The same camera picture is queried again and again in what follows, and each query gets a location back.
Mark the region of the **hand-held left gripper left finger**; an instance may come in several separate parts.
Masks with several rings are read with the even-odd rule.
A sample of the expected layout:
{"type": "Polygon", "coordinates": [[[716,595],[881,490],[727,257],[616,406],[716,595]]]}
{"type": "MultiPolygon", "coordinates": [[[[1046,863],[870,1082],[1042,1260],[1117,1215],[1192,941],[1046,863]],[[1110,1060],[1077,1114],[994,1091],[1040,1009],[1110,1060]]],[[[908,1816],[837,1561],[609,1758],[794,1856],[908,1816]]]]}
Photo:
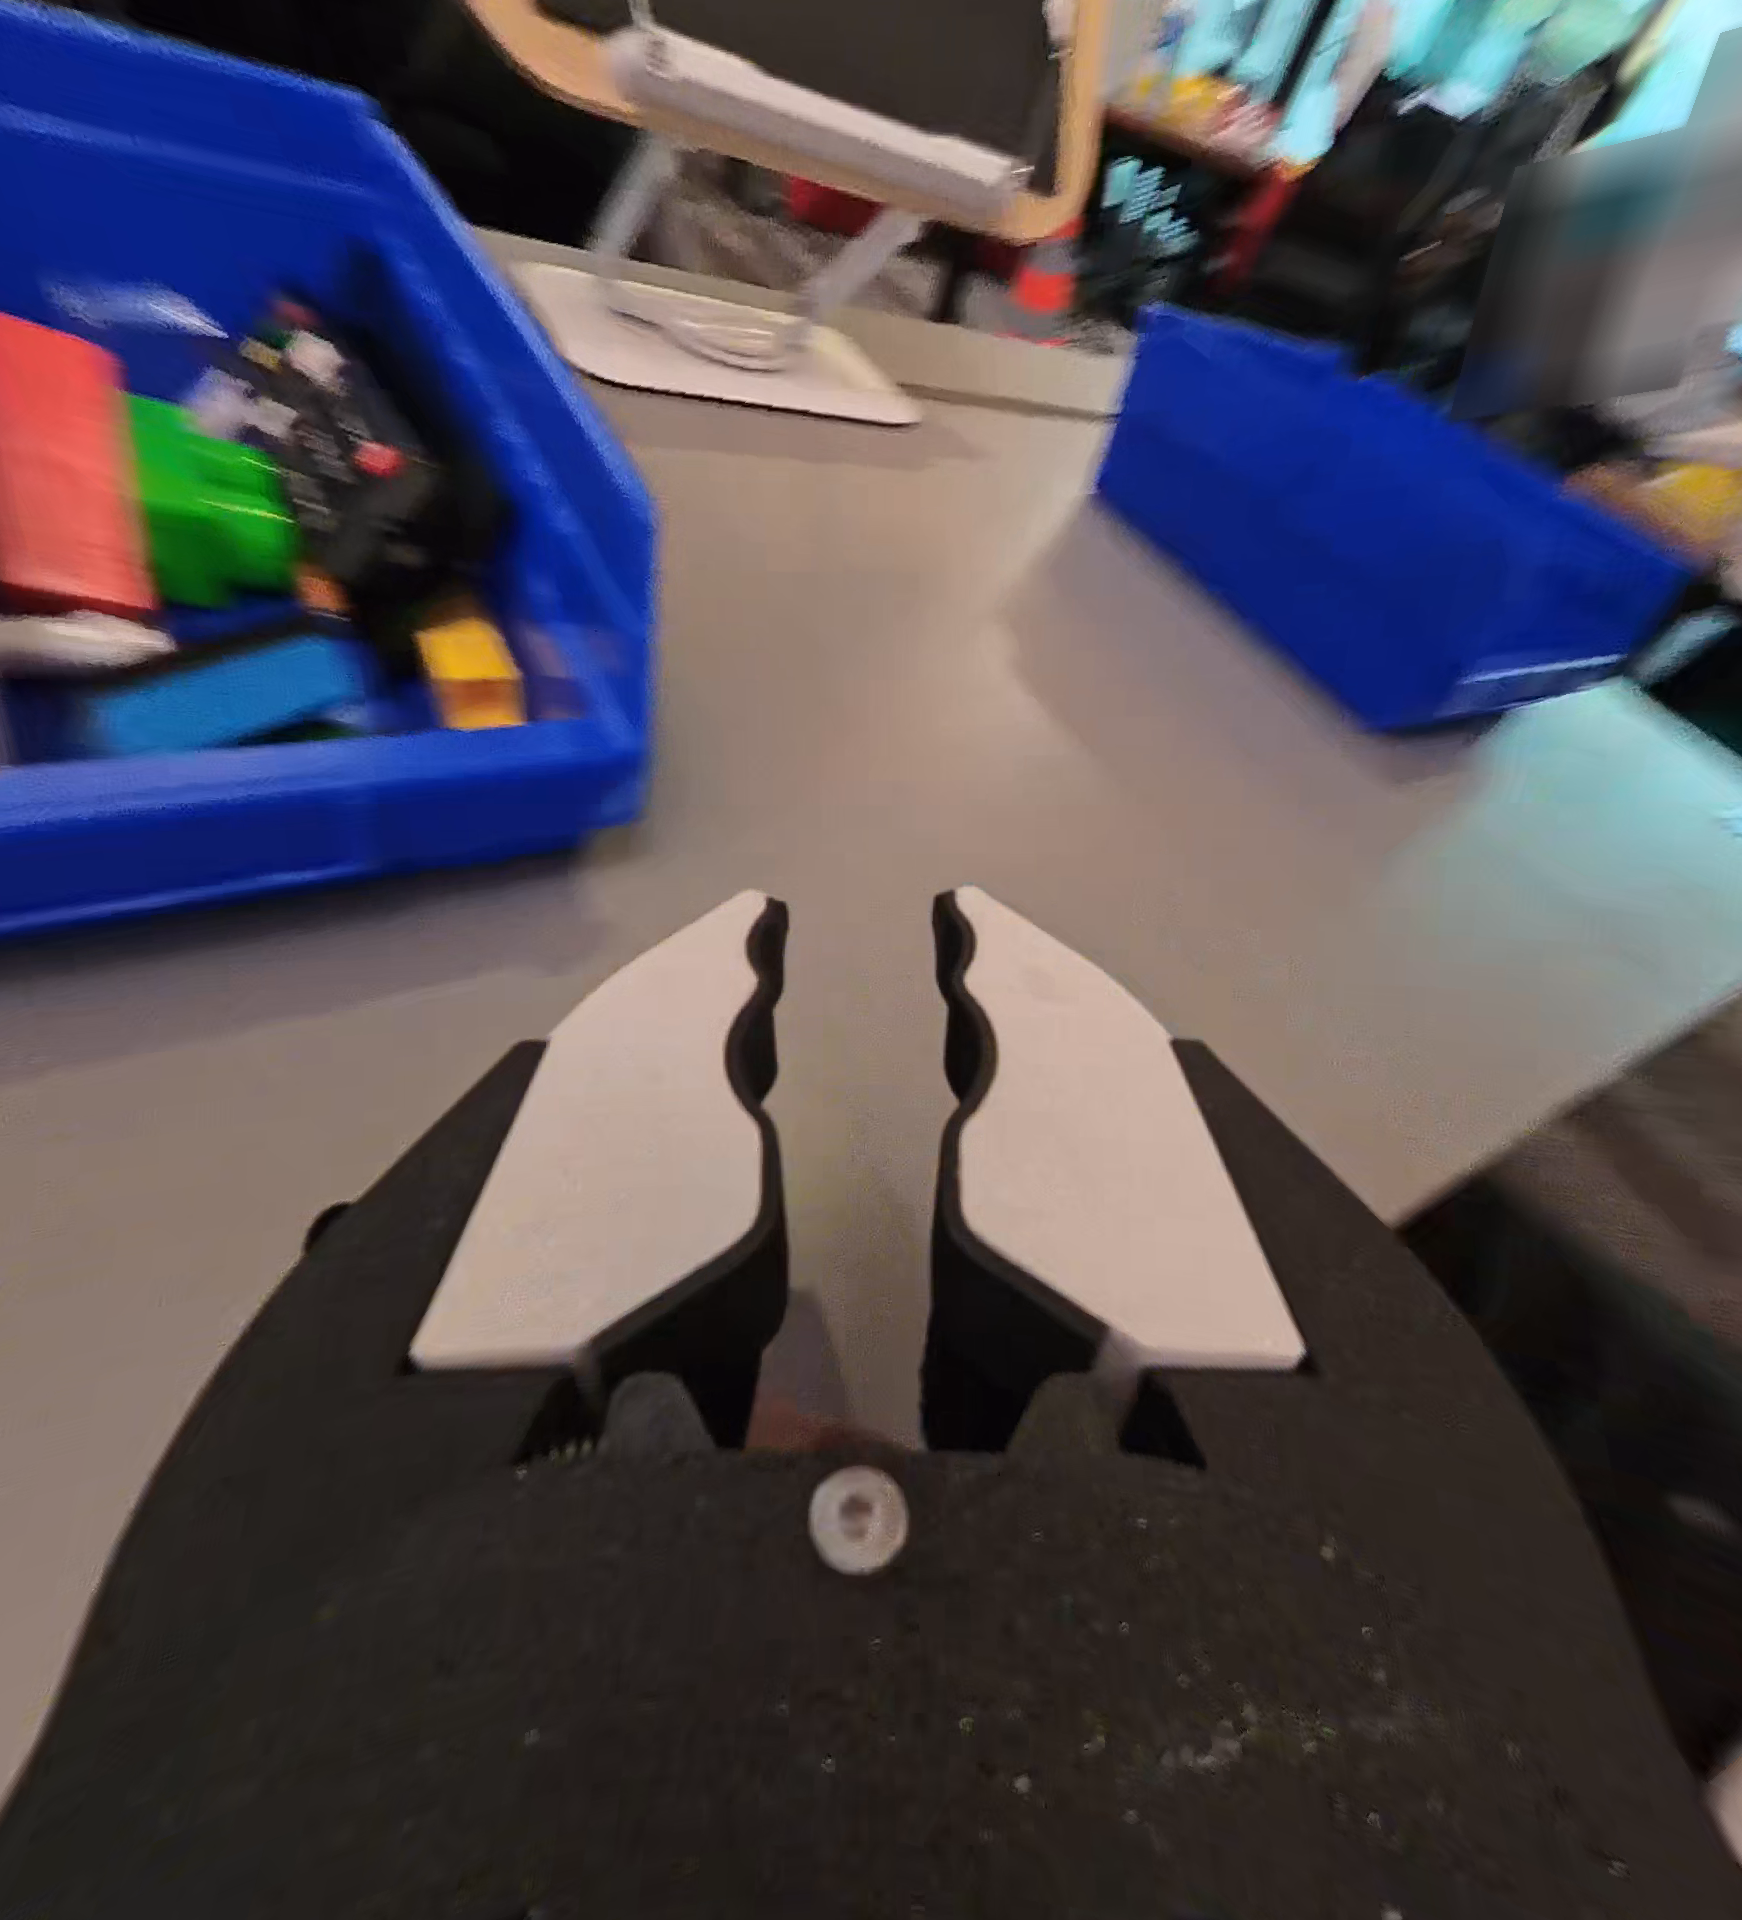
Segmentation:
{"type": "Polygon", "coordinates": [[[408,1362],[560,1373],[603,1411],[675,1376],[746,1442],[788,1304],[775,1012],[788,910],[740,891],[649,947],[546,1037],[408,1362]]]}

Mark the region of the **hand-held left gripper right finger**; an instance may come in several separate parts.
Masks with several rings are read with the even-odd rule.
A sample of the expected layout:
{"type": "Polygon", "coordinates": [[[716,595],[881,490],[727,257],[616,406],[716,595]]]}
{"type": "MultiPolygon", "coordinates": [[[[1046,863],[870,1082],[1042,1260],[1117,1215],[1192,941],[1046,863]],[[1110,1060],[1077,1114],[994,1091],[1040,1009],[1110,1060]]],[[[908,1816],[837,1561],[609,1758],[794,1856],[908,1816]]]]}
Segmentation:
{"type": "Polygon", "coordinates": [[[931,1197],[922,1433],[1000,1453],[1058,1376],[1123,1427],[1178,1373],[1308,1346],[1164,1021],[977,885],[931,901],[952,1093],[931,1197]]]}

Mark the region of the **blue plastic bin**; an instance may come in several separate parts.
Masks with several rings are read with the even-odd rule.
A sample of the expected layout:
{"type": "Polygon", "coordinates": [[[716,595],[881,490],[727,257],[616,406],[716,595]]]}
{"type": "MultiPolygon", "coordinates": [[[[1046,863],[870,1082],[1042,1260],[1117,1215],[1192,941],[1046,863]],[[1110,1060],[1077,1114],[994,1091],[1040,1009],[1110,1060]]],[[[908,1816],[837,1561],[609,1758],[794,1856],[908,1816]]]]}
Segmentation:
{"type": "Polygon", "coordinates": [[[1321,344],[1152,305],[1104,508],[1369,732],[1601,685],[1697,566],[1321,344]]]}
{"type": "Polygon", "coordinates": [[[572,846],[649,789],[658,514],[546,332],[360,94],[0,5],[0,312],[280,288],[427,388],[509,508],[482,585],[552,718],[0,770],[0,943],[572,846]]]}

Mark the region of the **blue black whiteboard eraser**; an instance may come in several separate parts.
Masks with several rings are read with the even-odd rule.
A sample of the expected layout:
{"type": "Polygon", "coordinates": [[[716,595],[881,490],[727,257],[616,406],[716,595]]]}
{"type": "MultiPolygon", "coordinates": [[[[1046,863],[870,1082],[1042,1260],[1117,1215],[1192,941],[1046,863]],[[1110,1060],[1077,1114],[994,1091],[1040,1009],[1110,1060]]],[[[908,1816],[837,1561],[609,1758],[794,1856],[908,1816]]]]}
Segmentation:
{"type": "Polygon", "coordinates": [[[266,742],[354,709],[375,691],[368,648],[308,622],[186,643],[73,686],[61,722],[84,758],[136,758],[266,742]]]}

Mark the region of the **green block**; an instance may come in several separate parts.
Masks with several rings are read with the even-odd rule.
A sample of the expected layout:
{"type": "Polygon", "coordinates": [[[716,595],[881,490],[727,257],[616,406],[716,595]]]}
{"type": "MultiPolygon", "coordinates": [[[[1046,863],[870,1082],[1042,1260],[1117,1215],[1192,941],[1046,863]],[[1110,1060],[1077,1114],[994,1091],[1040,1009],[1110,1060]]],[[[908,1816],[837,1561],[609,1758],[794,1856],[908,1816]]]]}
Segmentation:
{"type": "Polygon", "coordinates": [[[168,608],[294,598],[300,527],[278,464],[196,430],[171,401],[125,399],[153,585],[168,608]]]}

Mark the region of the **yellow block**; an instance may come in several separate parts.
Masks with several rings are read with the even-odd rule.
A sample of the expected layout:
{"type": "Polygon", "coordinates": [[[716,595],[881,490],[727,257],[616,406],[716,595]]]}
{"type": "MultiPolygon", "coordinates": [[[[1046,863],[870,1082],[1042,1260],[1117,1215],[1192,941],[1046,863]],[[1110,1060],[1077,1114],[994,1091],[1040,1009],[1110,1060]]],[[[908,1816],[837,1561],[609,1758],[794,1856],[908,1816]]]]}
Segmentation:
{"type": "Polygon", "coordinates": [[[440,728],[502,732],[531,725],[524,672],[473,597],[438,601],[419,613],[412,646],[440,728]]]}

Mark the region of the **black electronic module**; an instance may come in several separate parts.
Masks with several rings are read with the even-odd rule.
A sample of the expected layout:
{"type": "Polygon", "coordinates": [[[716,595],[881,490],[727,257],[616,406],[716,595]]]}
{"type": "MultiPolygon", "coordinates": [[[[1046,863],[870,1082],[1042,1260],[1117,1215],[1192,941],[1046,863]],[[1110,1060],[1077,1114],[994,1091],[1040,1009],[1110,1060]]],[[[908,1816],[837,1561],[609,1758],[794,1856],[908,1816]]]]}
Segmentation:
{"type": "Polygon", "coordinates": [[[272,462],[306,564],[357,607],[471,585],[513,529],[507,495],[426,386],[296,288],[213,349],[182,406],[272,462]]]}

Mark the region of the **orange traffic cone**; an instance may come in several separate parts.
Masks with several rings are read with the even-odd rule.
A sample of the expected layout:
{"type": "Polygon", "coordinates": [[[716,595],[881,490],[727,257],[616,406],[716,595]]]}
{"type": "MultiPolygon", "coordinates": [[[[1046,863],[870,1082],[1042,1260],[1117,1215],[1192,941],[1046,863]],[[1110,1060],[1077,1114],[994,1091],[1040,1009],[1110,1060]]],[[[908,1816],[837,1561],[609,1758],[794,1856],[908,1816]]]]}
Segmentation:
{"type": "Polygon", "coordinates": [[[1073,215],[1061,226],[1030,245],[1009,284],[1013,336],[1033,344],[1061,344],[1075,320],[1075,249],[1084,219],[1073,215]]]}

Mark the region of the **yellow plastic bin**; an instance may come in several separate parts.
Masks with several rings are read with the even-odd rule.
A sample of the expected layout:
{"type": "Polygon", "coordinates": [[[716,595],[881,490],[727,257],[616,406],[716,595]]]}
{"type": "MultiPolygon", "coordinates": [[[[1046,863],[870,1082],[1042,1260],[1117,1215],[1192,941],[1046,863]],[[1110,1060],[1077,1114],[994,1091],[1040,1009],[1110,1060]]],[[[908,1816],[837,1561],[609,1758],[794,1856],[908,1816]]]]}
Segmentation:
{"type": "Polygon", "coordinates": [[[1606,460],[1578,467],[1562,484],[1568,495],[1695,561],[1716,560],[1742,527],[1739,467],[1606,460]]]}

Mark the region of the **red flat block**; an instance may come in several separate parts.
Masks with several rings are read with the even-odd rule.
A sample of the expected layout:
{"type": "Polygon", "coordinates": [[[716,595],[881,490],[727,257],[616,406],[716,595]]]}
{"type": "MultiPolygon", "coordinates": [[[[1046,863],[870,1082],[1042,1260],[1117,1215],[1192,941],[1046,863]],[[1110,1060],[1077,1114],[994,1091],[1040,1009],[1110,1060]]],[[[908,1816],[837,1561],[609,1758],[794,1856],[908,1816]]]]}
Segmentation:
{"type": "Polygon", "coordinates": [[[0,312],[0,613],[157,610],[118,359],[0,312]]]}

